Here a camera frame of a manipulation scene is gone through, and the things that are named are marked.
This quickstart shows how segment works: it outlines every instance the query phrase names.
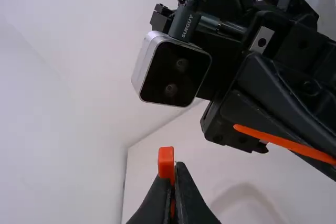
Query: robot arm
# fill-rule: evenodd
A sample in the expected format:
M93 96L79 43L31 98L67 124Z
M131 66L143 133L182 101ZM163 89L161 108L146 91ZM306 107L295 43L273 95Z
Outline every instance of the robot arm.
M268 152L233 129L240 124L335 157L336 42L317 32L318 3L309 1L157 4L132 77L139 97L182 107L209 100L201 127L220 145ZM332 165L300 157L336 180Z

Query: white wall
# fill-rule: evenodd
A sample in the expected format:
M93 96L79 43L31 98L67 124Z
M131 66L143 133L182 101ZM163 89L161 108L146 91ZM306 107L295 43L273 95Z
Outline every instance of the white wall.
M119 223L125 148L0 19L0 223Z
M122 223L134 214L157 175L157 152L175 147L204 200L224 223L333 224L336 183L296 155L269 145L268 154L244 153L204 139L206 102L128 151Z

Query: black plastic part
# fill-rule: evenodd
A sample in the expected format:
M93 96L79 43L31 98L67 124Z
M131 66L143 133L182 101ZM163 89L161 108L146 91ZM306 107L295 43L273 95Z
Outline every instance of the black plastic part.
M324 35L300 23L296 23L284 39L274 57L275 61L285 64L289 68L308 72L314 65L318 54L326 45Z
M175 11L168 35L184 42L191 41L200 18L200 14L189 10L185 6L179 6Z
M184 163L177 162L175 174L176 223L221 224L206 205Z
M205 113L203 115L201 126L204 136L210 142L227 145L244 152L267 153L266 145L261 143L259 139L237 132L233 128L235 123L247 125L244 122L254 116L248 105L241 101L241 98L243 95L234 90L227 95L223 105L215 109L215 114ZM215 104L210 104L208 112L214 107L216 107Z
M152 30L167 34L172 24L170 15L173 13L168 7L162 4L156 4L150 24Z
M302 19L302 16L309 15L311 21L305 23L305 25L309 25L309 27L317 30L319 15L305 0L279 0L277 6L285 13L293 16L296 20L301 19L301 22L304 20Z
M258 100L268 111L277 115L277 118L286 122L289 128L294 129L310 145L336 156L336 122L327 120L329 128L321 124L321 120L314 110L307 106L309 101L302 102L299 94L300 85L311 80L300 72L290 70L280 64L275 64L260 56L249 57L244 70L237 78L237 84L254 99ZM308 95L314 101L314 95Z
M156 176L141 206L127 224L169 224L172 186Z

